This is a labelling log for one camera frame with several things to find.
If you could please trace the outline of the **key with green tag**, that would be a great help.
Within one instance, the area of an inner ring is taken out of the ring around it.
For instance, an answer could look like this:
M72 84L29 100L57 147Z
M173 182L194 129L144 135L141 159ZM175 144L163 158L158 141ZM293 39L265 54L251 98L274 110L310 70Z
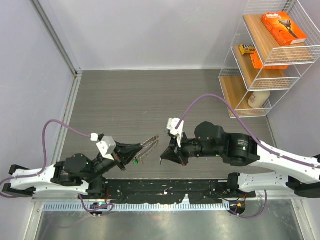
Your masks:
M139 164L139 161L138 161L137 159L134 159L134 160L133 160L133 165L134 165L134 166L137 166L138 164Z

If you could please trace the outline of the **metal disc with keyrings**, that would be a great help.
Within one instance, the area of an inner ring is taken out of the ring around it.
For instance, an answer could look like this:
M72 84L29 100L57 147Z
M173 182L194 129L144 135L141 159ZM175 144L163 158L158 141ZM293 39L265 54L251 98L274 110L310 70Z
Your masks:
M135 156L134 159L138 160L138 164L143 164L143 159L147 157L149 153L152 152L152 150L158 145L159 143L159 135L155 135L148 140L146 140L142 147L143 149Z

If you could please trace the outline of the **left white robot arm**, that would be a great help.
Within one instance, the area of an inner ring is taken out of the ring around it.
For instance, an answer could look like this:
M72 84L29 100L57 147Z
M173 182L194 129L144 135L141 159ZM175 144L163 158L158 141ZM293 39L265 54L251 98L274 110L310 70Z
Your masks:
M89 159L77 153L44 170L28 169L16 164L10 167L11 179L1 193L10 198L58 198L82 195L84 199L101 199L107 195L107 180L103 176L112 168L124 171L143 149L142 144L125 144L104 136L96 143L97 157Z

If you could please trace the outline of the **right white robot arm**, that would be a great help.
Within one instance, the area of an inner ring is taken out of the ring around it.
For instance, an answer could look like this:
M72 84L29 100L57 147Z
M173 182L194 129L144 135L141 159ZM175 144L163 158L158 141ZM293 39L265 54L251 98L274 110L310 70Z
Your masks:
M190 158L220 157L235 167L260 167L269 173L230 173L226 191L232 197L253 191L290 190L299 197L317 199L320 196L320 157L289 153L254 140L242 133L226 133L221 126L205 121L188 138L177 118L167 123L169 146L161 154L168 160L186 166Z

